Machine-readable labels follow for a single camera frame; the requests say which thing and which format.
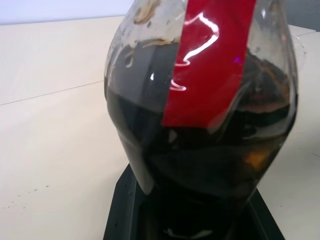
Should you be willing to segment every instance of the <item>brown liquid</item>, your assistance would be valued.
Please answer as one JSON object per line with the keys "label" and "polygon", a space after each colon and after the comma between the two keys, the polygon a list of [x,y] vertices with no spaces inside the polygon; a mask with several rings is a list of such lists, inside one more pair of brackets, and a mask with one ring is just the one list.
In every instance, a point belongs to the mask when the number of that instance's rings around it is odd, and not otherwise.
{"label": "brown liquid", "polygon": [[[150,195],[156,196],[164,231],[193,236],[211,229],[219,236],[253,192],[292,127],[295,114],[289,116],[291,106],[281,87],[286,86],[286,76],[270,63],[247,55],[245,73],[256,70],[256,75],[244,77],[242,85],[261,79],[247,88],[218,130],[164,127],[178,44],[143,45],[138,44],[129,60],[132,49],[126,47],[114,65],[106,90],[109,114],[132,168],[146,169],[154,182],[134,171],[145,193],[154,184]],[[268,74],[261,77],[257,64],[277,72],[282,81],[274,83]],[[254,96],[256,82],[263,88],[260,97]],[[266,134],[269,129],[274,133]]]}

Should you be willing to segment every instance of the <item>black stand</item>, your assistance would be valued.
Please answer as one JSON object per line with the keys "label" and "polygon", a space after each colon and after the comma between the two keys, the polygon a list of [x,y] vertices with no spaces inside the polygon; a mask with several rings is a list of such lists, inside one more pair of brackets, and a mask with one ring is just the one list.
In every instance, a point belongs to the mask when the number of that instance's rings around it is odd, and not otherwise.
{"label": "black stand", "polygon": [[[103,240],[168,240],[157,232],[156,221],[128,165],[118,180]],[[225,240],[284,240],[258,190]]]}

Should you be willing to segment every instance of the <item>white table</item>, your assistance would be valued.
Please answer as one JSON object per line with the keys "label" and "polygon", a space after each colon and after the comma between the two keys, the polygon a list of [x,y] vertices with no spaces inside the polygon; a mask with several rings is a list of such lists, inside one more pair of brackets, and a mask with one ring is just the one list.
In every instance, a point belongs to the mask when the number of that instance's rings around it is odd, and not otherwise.
{"label": "white table", "polygon": [[[0,26],[1,240],[102,239],[128,164],[101,82],[121,19]],[[320,234],[320,114],[312,112],[320,33],[312,32],[291,27],[307,49],[298,119],[259,185],[288,240]]]}

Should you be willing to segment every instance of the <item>white wall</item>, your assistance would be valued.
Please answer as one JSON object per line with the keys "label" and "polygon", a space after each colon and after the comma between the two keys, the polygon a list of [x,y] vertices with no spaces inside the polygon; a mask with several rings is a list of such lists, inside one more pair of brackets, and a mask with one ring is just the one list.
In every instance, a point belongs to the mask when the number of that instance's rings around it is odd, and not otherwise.
{"label": "white wall", "polygon": [[124,15],[134,0],[0,0],[0,25]]}
{"label": "white wall", "polygon": [[319,0],[285,0],[284,2],[289,24],[320,32]]}

